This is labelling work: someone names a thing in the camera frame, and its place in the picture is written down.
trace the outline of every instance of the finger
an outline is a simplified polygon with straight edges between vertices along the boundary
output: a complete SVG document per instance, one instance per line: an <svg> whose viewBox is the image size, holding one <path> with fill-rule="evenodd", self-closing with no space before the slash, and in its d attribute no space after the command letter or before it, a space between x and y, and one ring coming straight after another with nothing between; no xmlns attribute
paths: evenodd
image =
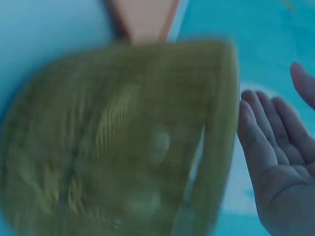
<svg viewBox="0 0 315 236"><path fill-rule="evenodd" d="M254 113L246 101L240 102L238 137L244 150L252 184L256 186L259 177L278 165L276 154L258 127Z"/></svg>
<svg viewBox="0 0 315 236"><path fill-rule="evenodd" d="M278 146L283 150L290 164L305 165L299 150L290 142L285 126L272 101L263 92L256 92L272 127Z"/></svg>
<svg viewBox="0 0 315 236"><path fill-rule="evenodd" d="M278 163L280 165L289 164L289 160L286 157L285 153L277 145L272 127L269 123L268 118L265 115L265 111L264 111L256 93L254 93L252 91L245 91L242 93L242 99L245 100L250 105L250 107L252 108L252 111L255 115L257 125L259 126L259 128L261 129L263 134L265 135L268 142L273 147L273 149L276 153L277 159L278 159Z"/></svg>
<svg viewBox="0 0 315 236"><path fill-rule="evenodd" d="M296 62L292 63L290 73L296 91L310 107L315 109L315 77Z"/></svg>
<svg viewBox="0 0 315 236"><path fill-rule="evenodd" d="M302 154L306 164L315 160L315 141L310 136L304 123L289 104L281 98L272 99L275 108L283 121L290 142Z"/></svg>

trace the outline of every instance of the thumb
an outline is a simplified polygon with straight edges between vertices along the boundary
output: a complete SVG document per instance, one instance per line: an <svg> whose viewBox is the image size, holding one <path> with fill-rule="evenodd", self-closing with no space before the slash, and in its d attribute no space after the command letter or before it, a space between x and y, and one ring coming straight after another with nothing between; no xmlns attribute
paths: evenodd
<svg viewBox="0 0 315 236"><path fill-rule="evenodd" d="M292 63L290 73L296 91L309 106L315 109L315 77L296 62Z"/></svg>

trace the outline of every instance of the blue surface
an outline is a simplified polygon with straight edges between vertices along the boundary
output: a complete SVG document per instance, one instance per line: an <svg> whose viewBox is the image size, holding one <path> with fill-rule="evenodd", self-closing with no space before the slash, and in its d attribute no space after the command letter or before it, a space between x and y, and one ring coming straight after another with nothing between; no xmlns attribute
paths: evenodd
<svg viewBox="0 0 315 236"><path fill-rule="evenodd" d="M220 35L234 40L239 50L241 86L250 83L256 89L263 88L265 92L273 91L284 97L314 134L313 111L298 96L289 74L294 60L315 73L315 8L312 1L291 0L297 10L294 14L280 0L191 0L179 39ZM216 235L266 236L268 234L252 210L254 201L249 197L251 187L246 165L239 165L244 161L244 154L235 150L233 158L231 187L227 188L228 200L227 204L223 203ZM232 199L239 189L243 189L243 193ZM240 202L245 202L244 209L237 208Z"/></svg>

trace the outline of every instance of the hand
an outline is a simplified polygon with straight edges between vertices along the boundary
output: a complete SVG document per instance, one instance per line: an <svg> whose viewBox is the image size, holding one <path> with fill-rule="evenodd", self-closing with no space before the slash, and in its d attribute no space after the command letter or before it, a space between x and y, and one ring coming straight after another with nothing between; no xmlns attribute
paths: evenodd
<svg viewBox="0 0 315 236"><path fill-rule="evenodd" d="M293 84L315 109L315 78L297 63ZM315 235L315 140L281 98L245 91L238 136L254 189L259 219L271 235Z"/></svg>

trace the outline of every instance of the palm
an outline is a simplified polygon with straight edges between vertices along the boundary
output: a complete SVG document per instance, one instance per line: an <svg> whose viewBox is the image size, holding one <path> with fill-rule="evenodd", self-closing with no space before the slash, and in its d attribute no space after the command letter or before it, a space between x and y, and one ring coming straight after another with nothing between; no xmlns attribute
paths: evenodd
<svg viewBox="0 0 315 236"><path fill-rule="evenodd" d="M298 65L291 67L291 76L301 97L315 109L315 79ZM238 136L263 225L273 233L300 235L296 222L302 221L302 229L313 232L315 140L292 107L261 92L244 92Z"/></svg>

